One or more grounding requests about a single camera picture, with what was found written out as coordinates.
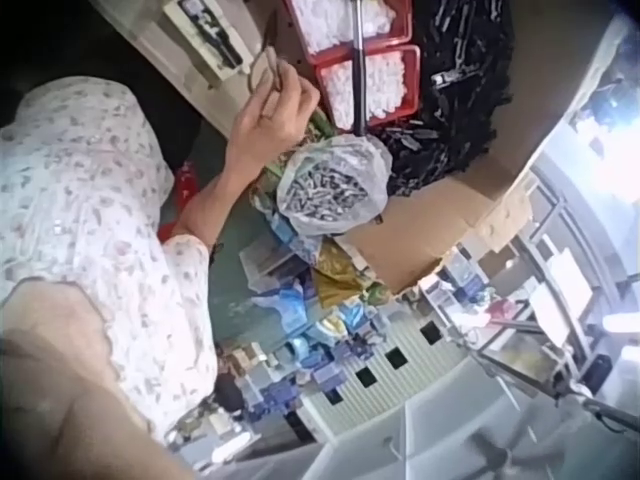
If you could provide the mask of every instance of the black square hole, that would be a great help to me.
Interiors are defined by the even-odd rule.
[[[402,350],[400,350],[398,347],[394,348],[393,350],[389,350],[387,353],[384,354],[384,356],[387,357],[387,360],[389,360],[389,363],[391,364],[394,370],[397,370],[400,367],[409,363],[409,360],[407,360],[407,357],[404,356],[404,354],[402,353]]]
[[[422,336],[429,342],[429,345],[435,345],[442,339],[440,329],[435,323],[429,322],[420,329]]]
[[[378,383],[378,379],[373,374],[369,367],[364,367],[362,370],[356,372],[356,377],[360,380],[360,383],[364,388],[369,388],[374,383]]]
[[[344,398],[342,398],[340,392],[338,392],[338,390],[335,388],[333,390],[329,390],[328,392],[324,392],[324,396],[327,397],[327,400],[329,400],[329,403],[331,405],[337,405],[344,401]]]

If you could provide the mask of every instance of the metal frame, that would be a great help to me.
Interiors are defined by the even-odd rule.
[[[506,375],[508,378],[515,381],[516,384],[520,383],[522,387],[524,387],[523,391],[525,391],[525,393],[526,390],[533,389],[535,391],[542,392],[551,398],[557,399],[573,393],[569,387],[570,381],[580,382],[597,357],[595,349],[599,341],[602,339],[602,335],[596,335],[593,341],[589,341],[582,325],[585,322],[586,317],[591,313],[595,302],[600,298],[600,294],[604,296],[605,300],[609,304],[609,308],[611,309],[616,309],[616,307],[621,304],[622,299],[620,291],[616,283],[613,281],[606,265],[598,257],[585,234],[578,227],[578,223],[576,222],[566,200],[554,192],[550,183],[544,178],[544,175],[540,173],[539,169],[534,167],[533,171],[539,180],[537,189],[547,202],[549,202],[551,209],[529,238],[517,236],[511,242],[511,248],[513,248],[518,256],[531,267],[535,278],[541,283],[546,283],[549,287],[551,295],[558,304],[560,313],[565,318],[567,326],[569,327],[568,342],[574,348],[578,364],[576,365],[576,363],[574,363],[570,354],[566,354],[565,358],[561,359],[559,363],[560,371],[564,372],[566,380],[563,382],[563,385],[556,388],[556,386],[551,383],[552,379],[549,379],[549,381],[546,382],[541,382],[518,371],[510,365],[487,355],[485,352],[486,349],[496,339],[503,335],[507,329],[514,329],[521,333],[533,335],[544,334],[536,322],[528,320],[528,317],[533,313],[529,305],[525,305],[525,307],[518,312],[514,320],[496,322],[503,328],[501,328],[483,345],[479,346],[479,348],[478,346],[474,348],[469,344],[465,335],[462,334],[457,325],[452,322],[450,316],[443,308],[440,308],[439,305],[435,305],[433,303],[432,305],[440,319],[442,319],[444,330],[447,332],[449,339],[465,348],[469,355],[480,364],[487,375],[498,378],[501,377],[501,374]],[[565,224],[571,235],[574,237],[576,243],[584,252],[585,257],[596,274],[600,284],[597,291],[594,291],[593,296],[579,318],[573,318],[571,315],[567,301],[562,294],[559,285],[551,276],[544,258],[536,248],[536,244],[543,238],[549,225],[558,218]],[[640,419],[610,405],[606,405],[593,399],[585,399],[583,408],[592,413],[598,413],[627,429],[640,432]]]

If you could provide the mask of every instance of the white floral shirt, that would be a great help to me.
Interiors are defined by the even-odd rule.
[[[101,316],[120,388],[160,441],[217,373],[207,249],[188,235],[157,238],[172,182],[136,99],[117,83],[49,83],[0,131],[0,305],[27,279],[80,287]]]

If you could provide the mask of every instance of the hand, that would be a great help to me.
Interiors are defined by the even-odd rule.
[[[265,71],[233,124],[224,173],[242,188],[302,141],[320,99],[318,90],[291,65],[280,60],[278,70],[282,80],[279,95],[273,89],[272,75]]]

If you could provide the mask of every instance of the clear plastic bag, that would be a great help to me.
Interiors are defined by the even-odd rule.
[[[300,235],[344,233],[386,206],[391,160],[374,137],[340,135],[307,145],[287,164],[278,209]]]

